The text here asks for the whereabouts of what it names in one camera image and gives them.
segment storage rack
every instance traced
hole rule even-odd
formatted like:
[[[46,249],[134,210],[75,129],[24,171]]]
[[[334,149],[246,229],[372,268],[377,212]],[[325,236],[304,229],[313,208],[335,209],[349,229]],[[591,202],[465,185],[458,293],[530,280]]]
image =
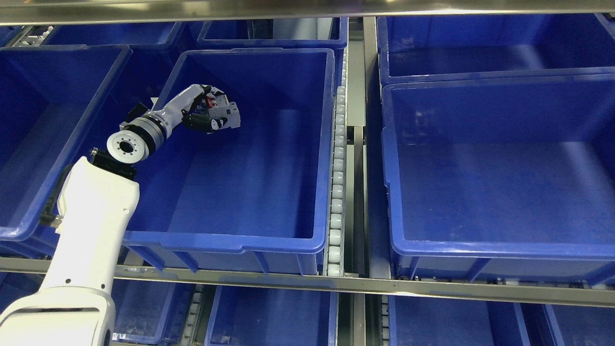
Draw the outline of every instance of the storage rack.
[[[352,186],[352,227],[345,231],[345,265],[342,276],[300,276],[288,274],[262,274],[250,272],[224,272],[166,268],[160,272],[153,267],[125,262],[118,265],[116,278],[150,281],[253,286],[264,288],[308,289],[315,291],[346,292],[339,305],[338,344],[378,345],[381,341],[380,294],[399,296],[446,297],[456,299],[529,302],[542,304],[569,304],[615,307],[615,290],[610,286],[590,288],[588,285],[562,284],[506,284],[506,282],[468,283],[467,281],[396,280],[391,278],[389,239],[386,223],[370,219],[369,206],[373,196],[365,185],[370,176],[365,162],[370,161],[368,139],[370,114],[379,112],[380,85],[378,81],[378,53],[376,47],[376,21],[374,15],[413,14],[487,14],[487,13],[592,13],[615,12],[615,0],[539,0],[539,1],[469,1],[446,2],[413,0],[340,0],[340,1],[259,1],[259,0],[146,0],[146,1],[63,1],[37,0],[22,2],[6,0],[0,4],[0,25],[53,25],[58,23],[112,23],[150,22],[161,20],[279,18],[306,16],[349,15],[363,17],[351,23],[350,40],[362,43],[364,55],[349,52],[349,60],[364,62],[364,70],[349,67],[349,85],[357,81],[362,93],[350,93],[349,103],[365,108],[366,117],[358,124],[349,123],[348,147],[354,155]],[[18,38],[31,30],[25,26]],[[365,99],[357,100],[356,95]],[[13,259],[0,257],[0,271],[44,274],[48,260]],[[207,314],[203,307],[202,316]],[[201,318],[197,329],[206,327],[207,318]]]

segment red component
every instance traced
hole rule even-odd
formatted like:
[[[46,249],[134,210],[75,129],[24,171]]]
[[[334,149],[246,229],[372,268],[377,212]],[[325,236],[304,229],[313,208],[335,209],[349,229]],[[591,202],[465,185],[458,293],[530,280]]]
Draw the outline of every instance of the red component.
[[[215,97],[206,97],[205,101],[207,102],[207,108],[213,108],[213,107],[217,107],[218,103],[216,102],[216,98]]]

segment metal frame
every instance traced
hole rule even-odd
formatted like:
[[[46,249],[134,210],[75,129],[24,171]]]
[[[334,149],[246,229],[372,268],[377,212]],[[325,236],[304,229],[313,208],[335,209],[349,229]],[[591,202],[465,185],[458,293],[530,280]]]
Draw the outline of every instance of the metal frame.
[[[613,11],[615,0],[3,0],[0,25]]]
[[[0,272],[44,274],[48,260],[0,258]],[[421,296],[501,302],[585,305],[615,307],[615,291],[540,286],[514,286],[486,283],[457,283],[360,278],[349,276],[321,276],[294,274],[264,274],[118,265],[117,279],[169,281],[178,283],[248,286],[260,288],[305,289],[310,291],[386,294],[393,296]]]

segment robotic arm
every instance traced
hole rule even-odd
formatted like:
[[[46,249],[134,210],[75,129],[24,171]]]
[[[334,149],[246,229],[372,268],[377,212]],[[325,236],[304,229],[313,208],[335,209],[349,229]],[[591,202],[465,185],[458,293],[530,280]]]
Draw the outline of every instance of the robotic arm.
[[[240,126],[222,91],[193,84],[158,111],[135,107],[107,140],[108,153],[79,158],[58,198],[60,240],[40,290],[0,315],[0,345],[108,346],[115,324],[111,286],[122,238],[137,207],[131,165],[152,155],[179,123],[213,133]]]

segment blue storage crate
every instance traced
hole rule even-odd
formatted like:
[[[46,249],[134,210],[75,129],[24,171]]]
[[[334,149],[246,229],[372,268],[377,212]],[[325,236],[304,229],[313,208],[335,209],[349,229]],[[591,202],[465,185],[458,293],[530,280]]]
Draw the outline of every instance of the blue storage crate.
[[[151,104],[131,53],[128,46],[0,49],[0,246],[11,250],[2,254],[53,254],[57,235],[38,222],[61,171],[104,145],[134,104]]]
[[[338,294],[218,286],[204,345],[335,346]]]
[[[149,95],[158,97],[180,54],[196,48],[191,31],[198,23],[62,25],[56,26],[42,44],[128,44],[143,73],[141,78],[148,83]]]
[[[389,296],[389,341],[391,346],[530,346],[519,303],[394,296]]]
[[[612,73],[614,27],[602,14],[381,17],[381,82]]]
[[[113,341],[169,345],[179,341],[193,284],[114,280],[117,318]]]
[[[530,341],[543,346],[609,346],[615,309],[523,304]]]
[[[38,291],[42,276],[0,272],[0,314],[14,301]]]
[[[614,92],[615,74],[386,86],[396,274],[615,276]]]
[[[21,29],[20,26],[0,26],[0,47],[6,46]]]
[[[335,52],[335,85],[341,85],[344,48],[348,45],[348,17],[333,19],[330,39],[248,39],[248,22],[248,20],[206,21],[197,45],[202,49],[330,48]]]
[[[155,108],[191,84],[237,102],[241,127],[180,126],[138,163],[124,245],[157,268],[315,274],[327,234],[333,115],[329,49],[184,53]]]

